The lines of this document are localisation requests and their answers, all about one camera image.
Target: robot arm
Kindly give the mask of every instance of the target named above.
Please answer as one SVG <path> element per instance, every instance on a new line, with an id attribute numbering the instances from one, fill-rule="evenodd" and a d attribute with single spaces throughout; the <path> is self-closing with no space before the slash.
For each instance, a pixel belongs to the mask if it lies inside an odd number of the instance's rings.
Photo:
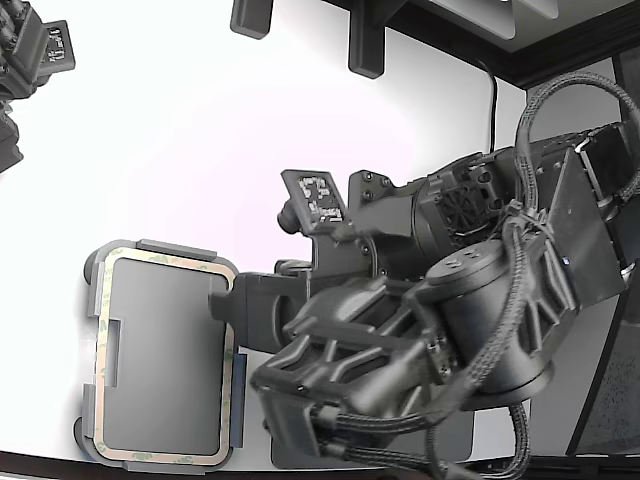
<path id="1" fill-rule="evenodd" d="M 52 75 L 74 68 L 67 22 L 43 23 L 30 3 L 0 1 L 0 173 L 23 158 L 9 102 L 31 97 Z"/>
<path id="2" fill-rule="evenodd" d="M 276 441 L 435 478 L 483 478 L 441 463 L 435 431 L 457 410 L 508 406 L 516 457 L 484 478 L 523 473 L 520 403 L 552 378 L 580 309 L 622 292 L 621 271 L 636 258 L 620 212 L 637 208 L 629 200 L 640 175 L 621 126 L 528 142 L 544 99 L 576 83 L 618 96 L 640 125 L 619 87 L 571 74 L 532 99 L 515 148 L 400 188 L 357 172 L 348 209 L 328 173 L 283 173 L 291 198 L 278 220 L 312 239 L 311 264 L 242 274 L 231 293 L 210 297 L 214 318 L 245 346 L 275 353 L 252 386 Z M 416 430 L 428 432 L 425 457 L 384 450 Z"/>

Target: white tabletop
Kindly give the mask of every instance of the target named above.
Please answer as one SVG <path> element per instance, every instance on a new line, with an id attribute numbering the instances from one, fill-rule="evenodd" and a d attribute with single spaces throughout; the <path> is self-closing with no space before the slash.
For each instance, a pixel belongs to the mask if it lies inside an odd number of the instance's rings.
<path id="1" fill-rule="evenodd" d="M 256 42 L 230 32 L 231 3 L 34 2 L 45 21 L 68 20 L 78 67 L 14 103 L 25 160 L 0 175 L 0 451 L 86 459 L 72 426 L 94 373 L 82 267 L 96 248 L 148 238 L 269 272 L 310 257 L 276 223 L 283 169 L 332 171 L 346 195 L 353 171 L 402 184 L 484 147 L 481 72 L 394 33 L 387 48 L 413 57 L 390 58 L 371 82 L 346 69 L 346 12 L 279 0 L 272 34 Z M 318 38 L 329 41 L 316 48 Z M 501 95 L 507 143 L 524 92 Z M 464 102 L 460 118 L 452 105 Z M 249 372 L 264 358 L 251 353 Z M 249 391 L 245 447 L 227 469 L 273 469 L 261 421 Z M 477 415 L 475 436 L 474 458 L 513 452 L 504 411 Z"/>

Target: gray tray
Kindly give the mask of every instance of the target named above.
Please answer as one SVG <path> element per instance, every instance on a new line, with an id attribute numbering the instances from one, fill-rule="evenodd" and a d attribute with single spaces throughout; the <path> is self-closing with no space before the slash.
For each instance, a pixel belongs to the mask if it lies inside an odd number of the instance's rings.
<path id="1" fill-rule="evenodd" d="M 236 274 L 214 252 L 147 240 L 89 257 L 88 314 L 99 331 L 74 434 L 95 461 L 204 474 L 242 445 L 246 358 L 208 309 Z"/>

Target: screw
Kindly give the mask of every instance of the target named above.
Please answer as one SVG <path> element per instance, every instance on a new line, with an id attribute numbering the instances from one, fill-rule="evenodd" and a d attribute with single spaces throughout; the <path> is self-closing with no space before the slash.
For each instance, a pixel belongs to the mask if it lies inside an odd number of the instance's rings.
<path id="1" fill-rule="evenodd" d="M 484 172 L 478 177 L 478 181 L 480 183 L 489 183 L 491 181 L 491 174 L 489 172 Z"/>

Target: metal bracket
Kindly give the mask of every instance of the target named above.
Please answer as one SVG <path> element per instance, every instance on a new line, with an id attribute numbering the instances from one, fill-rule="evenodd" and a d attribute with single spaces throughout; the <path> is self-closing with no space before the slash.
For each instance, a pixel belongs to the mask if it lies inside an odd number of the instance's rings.
<path id="1" fill-rule="evenodd" d="M 349 70 L 367 78 L 384 73 L 385 26 L 408 0 L 356 0 L 349 27 Z"/>
<path id="2" fill-rule="evenodd" d="M 355 0 L 349 26 L 349 70 L 367 78 L 384 73 L 385 27 L 408 0 Z M 260 40 L 271 29 L 273 0 L 234 0 L 231 30 Z"/>
<path id="3" fill-rule="evenodd" d="M 273 0 L 233 0 L 231 30 L 260 40 L 271 30 Z"/>

